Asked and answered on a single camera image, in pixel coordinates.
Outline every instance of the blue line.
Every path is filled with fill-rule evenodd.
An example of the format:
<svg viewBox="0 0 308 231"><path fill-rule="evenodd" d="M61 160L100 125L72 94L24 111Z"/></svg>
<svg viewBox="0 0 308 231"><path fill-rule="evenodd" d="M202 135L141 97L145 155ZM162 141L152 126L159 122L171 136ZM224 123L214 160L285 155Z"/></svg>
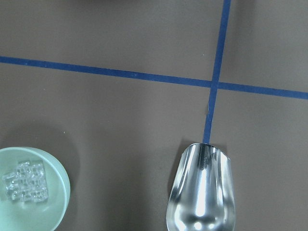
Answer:
<svg viewBox="0 0 308 231"><path fill-rule="evenodd" d="M212 86L211 86L211 91L210 91L209 100L208 100L208 113L205 119L203 143L209 143L210 136L211 136L211 129L212 129L212 122L213 122L214 109L215 109L215 103L216 103L223 49L225 46L225 39L226 39L226 33L227 33L230 4L231 4L231 0L224 0L223 7L222 7L219 36L218 36L218 41L217 41L217 50L216 50L213 77L212 77Z"/></svg>
<svg viewBox="0 0 308 231"><path fill-rule="evenodd" d="M46 61L39 61L39 60L12 58L12 57L5 57L5 56L0 56L0 63L35 66L35 67L43 67L43 68L65 70L65 71L75 71L75 72L90 73L90 74L97 74L97 75L142 79L142 80L149 80L149 81L155 81L155 82L175 83L175 84L205 87L205 88L211 87L211 81L208 81L208 80L154 75L154 74L146 74L146 73L133 72L133 71L121 71L121 70L114 70L114 69L107 69L107 68L100 68L100 67L93 67L93 66L62 64L62 63L46 62Z"/></svg>
<svg viewBox="0 0 308 231"><path fill-rule="evenodd" d="M249 86L249 85L223 83L223 82L219 83L218 88L223 89L223 90L234 90L234 91L257 93L257 94L263 94L263 95L275 95L275 96L308 100L308 92L295 91L295 90L254 87L254 86Z"/></svg>

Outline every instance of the mint green bowl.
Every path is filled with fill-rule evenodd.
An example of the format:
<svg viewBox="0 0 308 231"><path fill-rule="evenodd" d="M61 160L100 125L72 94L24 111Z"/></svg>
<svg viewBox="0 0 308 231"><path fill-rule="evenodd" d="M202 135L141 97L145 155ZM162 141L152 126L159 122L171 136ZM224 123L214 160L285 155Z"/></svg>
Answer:
<svg viewBox="0 0 308 231"><path fill-rule="evenodd" d="M49 198L40 203L11 201L2 176L22 161L43 161ZM0 231L53 231L67 209L70 183L62 164L49 153L28 147L0 150Z"/></svg>

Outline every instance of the shiny metallic cup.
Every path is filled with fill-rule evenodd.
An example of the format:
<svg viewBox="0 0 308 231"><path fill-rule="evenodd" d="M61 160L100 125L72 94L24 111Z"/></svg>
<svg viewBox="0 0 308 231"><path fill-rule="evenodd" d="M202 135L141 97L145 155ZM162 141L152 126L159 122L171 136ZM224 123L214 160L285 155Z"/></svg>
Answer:
<svg viewBox="0 0 308 231"><path fill-rule="evenodd" d="M233 231L235 205L230 159L204 143L182 154L167 208L169 231Z"/></svg>

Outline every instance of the vertical blue line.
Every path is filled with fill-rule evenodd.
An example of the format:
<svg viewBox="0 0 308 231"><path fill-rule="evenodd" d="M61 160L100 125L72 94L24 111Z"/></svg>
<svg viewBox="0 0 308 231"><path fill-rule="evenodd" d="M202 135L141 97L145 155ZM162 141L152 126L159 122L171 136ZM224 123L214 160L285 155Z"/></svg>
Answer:
<svg viewBox="0 0 308 231"><path fill-rule="evenodd" d="M231 0L224 0L223 7L222 7L220 29L219 29L216 56L215 56L214 69L213 69L212 86L211 86L209 100L208 100L208 113L207 113L206 120L205 120L203 143L209 143L210 136L211 136L212 121L213 121L213 115L214 115L214 109L215 109L215 103L216 103L223 49L225 46L225 39L226 39L226 33L227 33L230 4L231 4Z"/></svg>

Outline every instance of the bowl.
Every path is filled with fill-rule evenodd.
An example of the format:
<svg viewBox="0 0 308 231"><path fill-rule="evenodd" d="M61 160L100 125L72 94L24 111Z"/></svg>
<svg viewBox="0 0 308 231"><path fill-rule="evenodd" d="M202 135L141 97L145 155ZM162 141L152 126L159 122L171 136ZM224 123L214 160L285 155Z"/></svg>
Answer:
<svg viewBox="0 0 308 231"><path fill-rule="evenodd" d="M42 202L8 197L2 176L26 161L44 165L48 198ZM0 231L53 231L64 217L69 197L67 172L54 156L37 148L0 149Z"/></svg>

